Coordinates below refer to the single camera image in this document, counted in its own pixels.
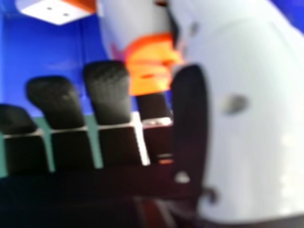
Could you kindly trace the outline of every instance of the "teal surface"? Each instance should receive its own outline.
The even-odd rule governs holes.
[[[98,132],[96,127],[95,118],[93,115],[86,116],[85,118],[88,135],[90,137],[91,146],[92,146],[92,155],[94,158],[94,163],[96,168],[102,168],[102,158],[100,153],[100,148],[98,144]],[[44,118],[35,118],[35,122],[44,132],[44,140],[47,150],[47,159],[49,163],[49,168],[51,172],[55,171],[54,161],[52,157],[52,146],[50,138],[50,128]],[[5,166],[5,154],[4,154],[4,140],[3,137],[0,137],[0,178],[7,175],[6,166]]]

